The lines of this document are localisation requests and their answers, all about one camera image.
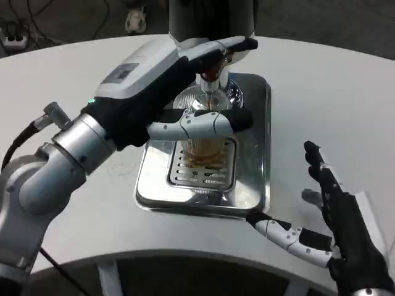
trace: espresso machine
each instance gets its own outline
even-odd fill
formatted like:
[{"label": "espresso machine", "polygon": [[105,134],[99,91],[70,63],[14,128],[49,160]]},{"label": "espresso machine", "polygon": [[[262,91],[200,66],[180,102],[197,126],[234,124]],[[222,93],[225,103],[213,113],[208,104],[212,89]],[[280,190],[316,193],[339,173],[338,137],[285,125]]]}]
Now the espresso machine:
[{"label": "espresso machine", "polygon": [[[171,46],[188,49],[234,36],[254,37],[255,0],[170,0],[168,9]],[[231,217],[244,217],[251,208],[268,210],[270,86],[260,76],[231,71],[231,65],[246,55],[229,55],[197,75],[168,108],[189,112],[246,108],[254,118],[252,128],[221,139],[149,141],[135,189],[141,207]]]}]

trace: glass cup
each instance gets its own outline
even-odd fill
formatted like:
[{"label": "glass cup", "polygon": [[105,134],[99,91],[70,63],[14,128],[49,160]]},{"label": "glass cup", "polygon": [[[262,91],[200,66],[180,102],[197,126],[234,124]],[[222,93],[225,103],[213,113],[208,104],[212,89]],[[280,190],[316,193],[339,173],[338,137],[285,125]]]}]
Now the glass cup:
[{"label": "glass cup", "polygon": [[[175,98],[173,108],[188,109],[191,113],[197,110],[220,111],[230,109],[231,103],[221,89],[207,94],[199,85],[194,85]],[[181,145],[193,166],[208,165],[221,156],[225,147],[225,138],[188,139],[182,141]]]}]

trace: black glove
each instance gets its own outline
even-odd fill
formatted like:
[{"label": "black glove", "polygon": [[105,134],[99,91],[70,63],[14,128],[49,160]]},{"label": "black glove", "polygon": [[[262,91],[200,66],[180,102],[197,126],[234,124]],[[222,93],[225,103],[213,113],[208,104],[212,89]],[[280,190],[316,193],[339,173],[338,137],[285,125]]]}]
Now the black glove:
[{"label": "black glove", "polygon": [[[227,53],[258,47],[256,40],[246,38],[227,47]],[[210,51],[189,60],[180,57],[165,72],[149,83],[139,93],[127,99],[95,97],[81,113],[92,116],[114,141],[118,151],[126,146],[142,146],[149,140],[147,127],[162,115],[165,106],[196,79],[225,58],[220,49]]]},{"label": "black glove", "polygon": [[395,294],[394,282],[388,274],[386,261],[374,246],[356,197],[343,192],[325,163],[319,146],[304,143],[309,173],[322,190],[322,215],[332,230],[341,258],[328,262],[331,277],[339,295],[350,295],[362,289],[383,289]]}]

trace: drip tray grate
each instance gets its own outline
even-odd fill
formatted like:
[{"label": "drip tray grate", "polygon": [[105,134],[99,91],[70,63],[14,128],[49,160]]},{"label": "drip tray grate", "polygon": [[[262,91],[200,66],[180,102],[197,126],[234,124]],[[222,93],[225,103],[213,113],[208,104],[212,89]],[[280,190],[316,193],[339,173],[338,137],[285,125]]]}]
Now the drip tray grate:
[{"label": "drip tray grate", "polygon": [[227,191],[235,178],[236,141],[228,138],[220,156],[207,165],[192,165],[181,142],[174,148],[168,180],[176,187]]}]

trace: table leg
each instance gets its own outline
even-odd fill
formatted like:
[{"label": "table leg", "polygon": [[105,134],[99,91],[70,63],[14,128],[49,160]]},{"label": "table leg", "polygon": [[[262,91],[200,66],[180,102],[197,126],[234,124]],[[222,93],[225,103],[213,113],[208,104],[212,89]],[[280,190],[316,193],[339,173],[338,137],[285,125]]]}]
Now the table leg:
[{"label": "table leg", "polygon": [[97,264],[103,296],[123,296],[118,266],[115,260]]},{"label": "table leg", "polygon": [[305,283],[294,279],[289,282],[284,296],[306,296],[309,293],[309,290],[310,287]]}]

